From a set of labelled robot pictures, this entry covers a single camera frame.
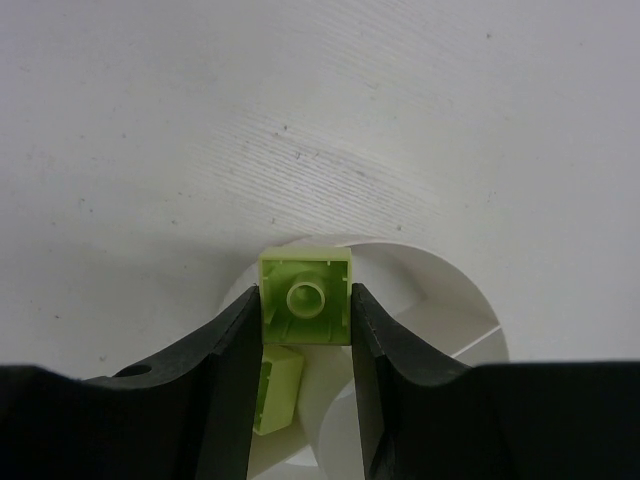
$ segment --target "white plastic bowl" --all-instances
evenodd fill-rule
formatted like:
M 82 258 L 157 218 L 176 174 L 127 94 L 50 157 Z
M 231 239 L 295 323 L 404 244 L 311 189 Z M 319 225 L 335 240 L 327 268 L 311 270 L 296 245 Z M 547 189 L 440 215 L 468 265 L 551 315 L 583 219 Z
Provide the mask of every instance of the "white plastic bowl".
M 361 236 L 314 236 L 291 246 L 348 246 L 353 281 L 364 283 L 394 318 L 442 352 L 468 364 L 508 360 L 491 306 L 462 272 L 424 249 Z M 225 296 L 228 306 L 258 282 L 257 263 Z M 297 419 L 254 435 L 248 478 L 363 479 L 350 347 L 299 346 L 305 370 Z

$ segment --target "white bowl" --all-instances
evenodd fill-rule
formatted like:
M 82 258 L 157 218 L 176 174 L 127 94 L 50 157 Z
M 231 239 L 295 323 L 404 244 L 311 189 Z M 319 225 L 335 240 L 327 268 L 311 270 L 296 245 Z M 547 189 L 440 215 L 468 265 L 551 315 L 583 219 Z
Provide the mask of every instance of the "white bowl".
M 362 236 L 314 236 L 291 246 L 351 247 L 353 281 L 364 283 L 402 325 L 468 365 L 503 362 L 502 329 L 486 298 L 456 267 L 416 246 Z M 257 263 L 223 300 L 258 282 Z M 254 435 L 248 478 L 364 479 L 350 347 L 296 346 L 305 355 L 297 419 Z

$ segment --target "hole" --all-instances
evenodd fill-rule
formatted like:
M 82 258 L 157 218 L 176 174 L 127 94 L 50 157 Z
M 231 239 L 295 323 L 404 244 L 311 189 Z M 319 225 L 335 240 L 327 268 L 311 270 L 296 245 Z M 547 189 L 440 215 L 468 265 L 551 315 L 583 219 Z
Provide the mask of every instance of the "hole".
M 135 377 L 137 375 L 144 375 L 145 373 L 149 373 L 150 371 L 151 367 L 149 365 L 129 365 L 128 367 L 123 368 L 118 373 L 116 373 L 114 377 Z
M 302 319 L 317 317 L 324 309 L 324 292 L 311 282 L 296 283 L 287 294 L 291 313 Z

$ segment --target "lime green lego brick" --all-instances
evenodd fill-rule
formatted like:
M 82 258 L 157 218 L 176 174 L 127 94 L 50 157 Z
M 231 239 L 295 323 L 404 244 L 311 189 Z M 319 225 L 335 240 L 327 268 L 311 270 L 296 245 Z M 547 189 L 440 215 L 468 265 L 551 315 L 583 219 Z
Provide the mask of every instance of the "lime green lego brick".
M 277 345 L 266 345 L 262 354 L 260 384 L 253 431 L 266 435 L 293 422 L 304 357 Z
M 260 255 L 264 344 L 351 343 L 351 250 L 272 247 Z

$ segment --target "white surface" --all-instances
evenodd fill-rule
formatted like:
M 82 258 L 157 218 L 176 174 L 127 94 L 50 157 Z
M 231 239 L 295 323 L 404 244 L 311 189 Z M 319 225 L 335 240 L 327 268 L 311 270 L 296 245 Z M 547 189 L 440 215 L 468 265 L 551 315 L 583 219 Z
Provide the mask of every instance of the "white surface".
M 639 14 L 5 0 L 0 361 L 113 373 L 342 232 L 460 268 L 515 359 L 637 357 Z

